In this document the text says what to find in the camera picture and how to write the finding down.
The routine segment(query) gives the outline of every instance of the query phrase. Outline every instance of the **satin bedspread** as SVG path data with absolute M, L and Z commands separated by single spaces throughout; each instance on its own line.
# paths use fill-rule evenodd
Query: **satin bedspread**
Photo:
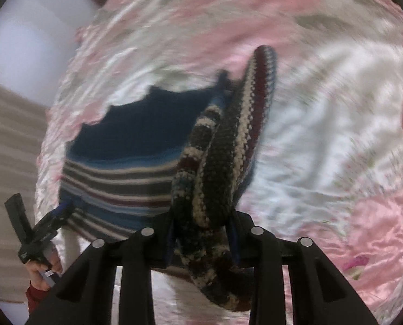
M 81 46 L 49 111 L 38 158 L 38 219 L 57 204 L 66 143 L 82 123 L 100 121 L 110 105 L 141 99 L 152 84 L 199 88 L 212 84 L 219 69 L 237 79 L 253 49 L 269 44 L 279 54 L 277 92 L 239 209 L 280 238 L 313 238 L 380 324 L 390 323 L 403 306 L 398 6 L 391 0 L 109 0 L 77 38 Z M 71 231 L 55 242 L 65 267 L 87 246 Z M 189 283 L 155 272 L 152 281 L 159 325 L 248 323 L 248 314 L 210 305 Z

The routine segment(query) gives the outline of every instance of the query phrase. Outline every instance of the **white wall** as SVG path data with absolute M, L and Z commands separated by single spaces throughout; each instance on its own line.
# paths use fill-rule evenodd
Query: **white wall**
M 0 84 L 50 106 L 77 49 L 75 32 L 97 8 L 91 0 L 7 0 L 0 10 Z
M 29 318 L 27 304 L 0 302 L 0 308 L 13 325 L 24 325 Z

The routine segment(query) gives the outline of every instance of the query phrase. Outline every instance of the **beige carpet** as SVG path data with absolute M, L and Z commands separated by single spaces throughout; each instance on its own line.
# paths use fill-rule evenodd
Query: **beige carpet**
M 45 107 L 0 87 L 0 300 L 25 301 L 29 278 L 17 256 L 20 244 L 4 202 L 12 194 L 21 193 L 33 222 L 35 162 L 46 125 Z

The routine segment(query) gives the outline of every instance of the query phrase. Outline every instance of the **human hand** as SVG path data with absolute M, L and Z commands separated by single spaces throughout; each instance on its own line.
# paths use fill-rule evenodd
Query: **human hand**
M 63 271 L 60 263 L 59 254 L 55 249 L 51 252 L 48 260 L 52 265 L 51 270 L 57 273 L 61 273 Z M 51 288 L 50 285 L 46 283 L 42 275 L 39 273 L 39 271 L 46 271 L 48 269 L 46 265 L 43 265 L 36 260 L 29 260 L 27 263 L 25 263 L 25 267 L 29 272 L 30 283 L 34 288 L 41 291 L 48 291 Z

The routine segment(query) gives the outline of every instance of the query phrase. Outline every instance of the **crocheted scarf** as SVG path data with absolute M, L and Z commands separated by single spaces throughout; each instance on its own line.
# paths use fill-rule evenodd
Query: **crocheted scarf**
M 250 309 L 254 287 L 252 271 L 233 264 L 224 225 L 251 176 L 275 71 L 274 50 L 258 47 L 242 84 L 224 89 L 197 119 L 172 183 L 181 260 L 203 294 L 230 311 Z

